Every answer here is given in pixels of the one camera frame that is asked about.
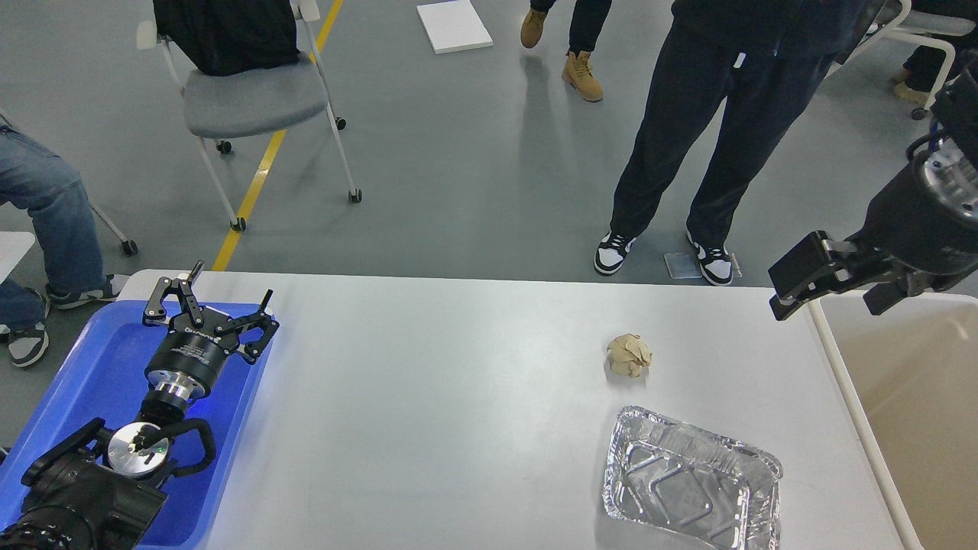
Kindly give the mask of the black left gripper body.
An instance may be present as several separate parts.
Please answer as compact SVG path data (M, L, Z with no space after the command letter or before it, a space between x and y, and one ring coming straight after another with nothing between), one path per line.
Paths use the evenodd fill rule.
M231 320L228 313L204 309L202 327L193 326L188 317L173 318L175 326L167 334L157 352L144 369L149 387L162 390L178 386L177 396L206 398L215 387L230 354L238 347L238 337L231 333L218 335L216 329Z

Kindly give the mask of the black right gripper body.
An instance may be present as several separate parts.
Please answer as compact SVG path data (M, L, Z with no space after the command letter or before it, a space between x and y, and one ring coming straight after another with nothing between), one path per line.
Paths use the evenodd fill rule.
M974 167L915 157L871 199L849 241L916 271L967 276L977 260Z

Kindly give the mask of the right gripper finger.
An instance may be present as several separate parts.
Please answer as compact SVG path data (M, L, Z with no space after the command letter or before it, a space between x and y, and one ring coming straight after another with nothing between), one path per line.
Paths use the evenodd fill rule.
M903 299L919 296L928 288L928 273L900 267L867 291L863 301L871 314L882 315Z
M786 320L811 300L879 280L879 251L858 241L836 241L824 231L803 237L769 268L773 317Z

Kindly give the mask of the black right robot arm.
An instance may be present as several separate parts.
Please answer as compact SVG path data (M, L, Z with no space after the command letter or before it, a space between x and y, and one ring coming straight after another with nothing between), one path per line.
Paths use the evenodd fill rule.
M976 270L975 63L937 95L929 132L907 149L907 166L871 199L852 236L803 237L769 268L776 320L804 304L867 286L883 314L902 299L953 289Z

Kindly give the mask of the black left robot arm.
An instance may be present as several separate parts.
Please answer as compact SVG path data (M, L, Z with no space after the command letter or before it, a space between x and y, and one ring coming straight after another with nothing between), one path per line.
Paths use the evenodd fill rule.
M280 326L204 303L202 268L83 329L2 464L4 549L193 549L213 523Z

